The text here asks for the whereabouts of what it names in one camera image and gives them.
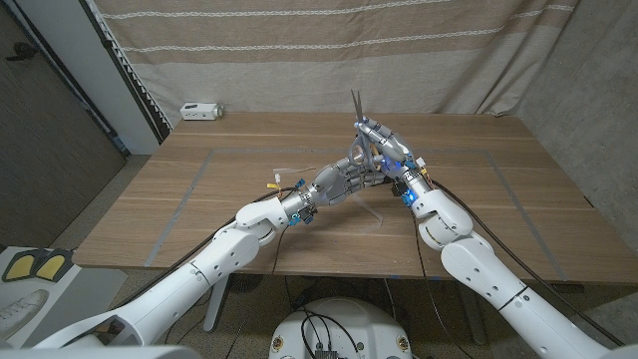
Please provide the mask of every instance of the wall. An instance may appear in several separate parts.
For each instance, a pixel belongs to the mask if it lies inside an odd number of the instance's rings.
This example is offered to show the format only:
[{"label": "wall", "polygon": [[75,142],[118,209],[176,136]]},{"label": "wall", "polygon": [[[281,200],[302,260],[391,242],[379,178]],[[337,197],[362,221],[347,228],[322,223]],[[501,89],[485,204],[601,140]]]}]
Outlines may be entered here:
[{"label": "wall", "polygon": [[637,34],[638,1],[581,0],[514,111],[635,252]]},{"label": "wall", "polygon": [[[15,9],[11,1],[4,1]],[[158,141],[80,2],[22,0],[18,3],[129,151],[134,155],[152,154],[159,146]]]}]

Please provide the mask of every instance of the table leg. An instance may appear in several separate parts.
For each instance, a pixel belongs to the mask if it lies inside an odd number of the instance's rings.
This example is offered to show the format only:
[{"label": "table leg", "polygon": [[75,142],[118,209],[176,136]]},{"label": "table leg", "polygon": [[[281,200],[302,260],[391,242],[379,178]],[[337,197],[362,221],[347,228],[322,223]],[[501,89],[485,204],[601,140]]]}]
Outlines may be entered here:
[{"label": "table leg", "polygon": [[219,310],[223,300],[223,294],[226,292],[226,286],[228,284],[228,275],[219,279],[212,286],[212,293],[210,293],[210,300],[208,301],[208,310],[206,310],[206,316],[203,319],[203,330],[205,332],[211,332],[217,326],[219,319]]},{"label": "table leg", "polygon": [[465,285],[460,283],[457,283],[457,285],[461,292],[461,302],[463,303],[463,309],[466,313],[468,324],[470,325],[472,340],[478,345],[485,345],[487,344],[487,336],[485,335],[485,329],[482,326],[482,319],[480,318],[477,294]]}]

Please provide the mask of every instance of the beige curtain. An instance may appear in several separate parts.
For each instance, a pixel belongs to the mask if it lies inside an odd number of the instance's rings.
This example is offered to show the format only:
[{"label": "beige curtain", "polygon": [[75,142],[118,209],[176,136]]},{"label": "beige curtain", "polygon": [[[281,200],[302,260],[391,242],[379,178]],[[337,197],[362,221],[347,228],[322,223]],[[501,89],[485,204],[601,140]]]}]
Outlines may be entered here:
[{"label": "beige curtain", "polygon": [[577,0],[95,0],[171,120],[230,112],[511,109]]}]

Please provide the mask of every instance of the screw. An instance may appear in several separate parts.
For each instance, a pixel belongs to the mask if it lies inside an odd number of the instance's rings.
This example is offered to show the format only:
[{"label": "screw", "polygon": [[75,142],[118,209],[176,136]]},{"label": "screw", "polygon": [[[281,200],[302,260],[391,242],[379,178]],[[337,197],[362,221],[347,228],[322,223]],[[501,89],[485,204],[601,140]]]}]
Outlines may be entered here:
[{"label": "screw", "polygon": [[272,349],[278,352],[281,348],[283,348],[283,338],[278,336],[272,339]]},{"label": "screw", "polygon": [[397,346],[403,352],[405,352],[406,350],[410,349],[410,343],[408,342],[408,339],[406,337],[404,337],[404,336],[399,336],[397,338]]}]

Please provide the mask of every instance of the shoe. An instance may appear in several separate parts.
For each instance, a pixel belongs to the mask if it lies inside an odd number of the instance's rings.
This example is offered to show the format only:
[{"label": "shoe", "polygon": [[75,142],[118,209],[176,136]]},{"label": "shoe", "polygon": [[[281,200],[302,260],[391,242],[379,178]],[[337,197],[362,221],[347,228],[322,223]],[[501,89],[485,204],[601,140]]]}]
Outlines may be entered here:
[{"label": "shoe", "polygon": [[49,292],[38,289],[9,306],[0,308],[0,340],[9,339],[31,321],[47,302],[47,298]]}]

